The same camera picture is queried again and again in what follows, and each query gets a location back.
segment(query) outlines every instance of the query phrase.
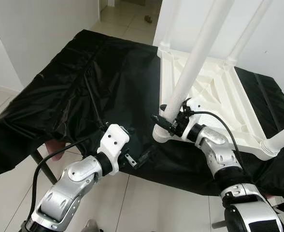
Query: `black plastic sheet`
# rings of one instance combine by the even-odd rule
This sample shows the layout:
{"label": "black plastic sheet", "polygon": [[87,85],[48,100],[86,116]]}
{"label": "black plastic sheet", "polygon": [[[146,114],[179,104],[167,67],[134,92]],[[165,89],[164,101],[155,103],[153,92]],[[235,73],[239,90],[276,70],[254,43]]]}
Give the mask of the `black plastic sheet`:
{"label": "black plastic sheet", "polygon": [[[218,195],[199,149],[178,141],[158,144],[152,138],[150,115],[159,110],[160,59],[156,53],[153,46],[87,30],[78,33],[0,115],[0,174],[51,139],[73,143],[91,135],[78,148],[83,156],[96,152],[102,134],[86,77],[100,116],[132,129],[130,155],[137,160],[153,150],[140,169],[126,164],[123,172],[198,194]],[[236,71],[266,136],[284,129],[284,95],[276,82]],[[262,192],[284,196],[284,148],[268,161],[252,154],[242,153],[242,157]]]}

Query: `white pole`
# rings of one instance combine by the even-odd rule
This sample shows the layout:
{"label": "white pole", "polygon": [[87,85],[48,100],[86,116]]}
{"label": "white pole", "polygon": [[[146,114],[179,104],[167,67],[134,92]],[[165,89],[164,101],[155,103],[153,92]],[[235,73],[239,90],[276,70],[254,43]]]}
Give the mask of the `white pole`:
{"label": "white pole", "polygon": [[[167,121],[172,123],[179,113],[182,102],[186,99],[188,92],[199,74],[233,2],[234,0],[213,1],[197,41],[163,113],[163,117],[166,118]],[[155,125],[153,137],[156,141],[164,143],[169,139],[169,134],[163,128]]]}
{"label": "white pole", "polygon": [[272,138],[266,139],[261,142],[262,150],[274,156],[284,147],[284,129],[278,134],[274,135]]}
{"label": "white pole", "polygon": [[237,43],[234,45],[234,48],[232,49],[230,55],[227,57],[226,63],[231,64],[231,65],[236,64],[242,50],[245,48],[250,37],[253,35],[255,29],[259,25],[260,21],[262,20],[265,12],[271,5],[272,1],[273,0],[262,0],[254,16],[252,17],[247,27],[243,31],[243,34],[241,35]]}
{"label": "white pole", "polygon": [[162,41],[160,42],[160,46],[170,48],[170,42],[171,42],[172,32],[173,32],[173,28],[174,28],[174,24],[175,24],[175,19],[176,19],[176,16],[177,16],[177,13],[179,11],[179,8],[180,8],[182,1],[181,0],[174,0],[174,1],[171,1],[171,2],[167,2],[167,3],[171,4],[171,5],[169,5],[170,17],[165,22],[166,30],[165,30],[164,36],[162,38]]}

